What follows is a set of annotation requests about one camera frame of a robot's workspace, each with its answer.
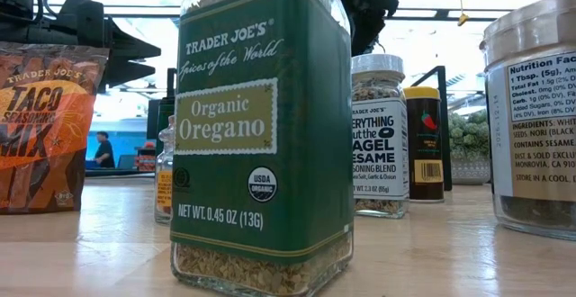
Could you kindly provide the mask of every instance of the white plastic lid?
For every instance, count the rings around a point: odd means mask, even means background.
[[[352,58],[352,74],[372,71],[394,71],[404,78],[404,62],[390,54],[364,54]]]

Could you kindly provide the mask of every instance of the green plant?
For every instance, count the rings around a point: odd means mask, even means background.
[[[448,116],[450,130],[450,157],[458,160],[478,161],[490,156],[490,131],[485,110],[463,117],[457,113]]]

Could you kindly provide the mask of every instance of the trader joe's organic oregano jar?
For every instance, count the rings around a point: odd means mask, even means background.
[[[352,58],[355,210],[398,219],[408,210],[408,124],[402,59]]]
[[[175,276],[308,296],[352,257],[350,35],[339,0],[185,0]]]

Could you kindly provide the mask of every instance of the wooden table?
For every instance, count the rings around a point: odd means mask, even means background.
[[[88,180],[81,213],[0,217],[0,296],[217,296],[170,273],[152,187]],[[456,186],[403,220],[355,221],[354,260],[321,296],[576,296],[576,242],[497,226],[487,186]]]

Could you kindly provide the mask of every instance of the glass jar lid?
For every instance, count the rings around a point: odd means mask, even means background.
[[[364,72],[387,72],[391,81],[401,82],[404,75],[402,58],[391,54],[364,54],[352,58],[352,75]]]

